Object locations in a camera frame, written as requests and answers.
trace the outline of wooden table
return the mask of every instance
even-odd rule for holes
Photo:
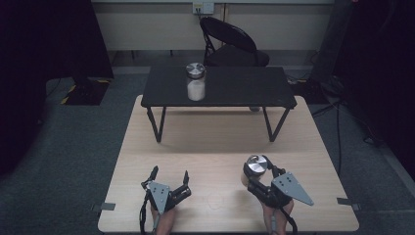
[[[106,203],[113,211],[102,211],[102,232],[139,232],[139,211],[145,191],[141,182],[153,167],[156,181],[176,189],[189,171],[192,196],[177,206],[173,232],[265,232],[257,198],[242,185],[243,163],[251,154],[266,155],[275,165],[291,171],[311,197],[314,206],[296,201],[292,217],[299,231],[354,231],[358,221],[346,198],[314,120],[302,97],[281,128],[277,142],[269,142],[262,113],[248,108],[170,108],[163,141],[154,132],[137,98],[115,166]],[[283,108],[268,110],[279,119]],[[154,109],[157,117],[161,108]],[[266,172],[261,181],[269,185]],[[147,209],[146,231],[153,221]]]

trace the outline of white wall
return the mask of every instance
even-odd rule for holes
[[[224,4],[215,4],[221,19]],[[204,50],[191,3],[94,3],[108,50]],[[330,4],[227,4],[226,21],[262,50],[317,50]]]

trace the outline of black chair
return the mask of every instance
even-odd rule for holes
[[[200,20],[206,42],[205,66],[211,67],[266,67],[269,56],[256,49],[254,41],[240,28],[221,20],[205,17]],[[224,45],[217,50],[210,38]]]

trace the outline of black cloth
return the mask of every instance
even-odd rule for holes
[[[0,171],[28,148],[49,79],[114,77],[90,0],[0,1]]]
[[[332,81],[336,61],[353,12],[353,5],[351,0],[335,1],[317,60],[311,71],[311,79],[325,83]]]

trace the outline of gray carpet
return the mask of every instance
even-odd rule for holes
[[[71,80],[48,82],[52,93],[43,126],[19,167],[0,181],[0,234],[101,234],[91,207],[106,198],[146,77],[117,74],[100,106],[61,105]],[[323,107],[309,106],[313,112]],[[338,168],[336,109],[315,121]],[[413,234],[415,199],[387,161],[388,148],[364,143],[357,122],[341,107],[341,181],[351,201],[361,206],[356,212],[360,228],[351,234]]]

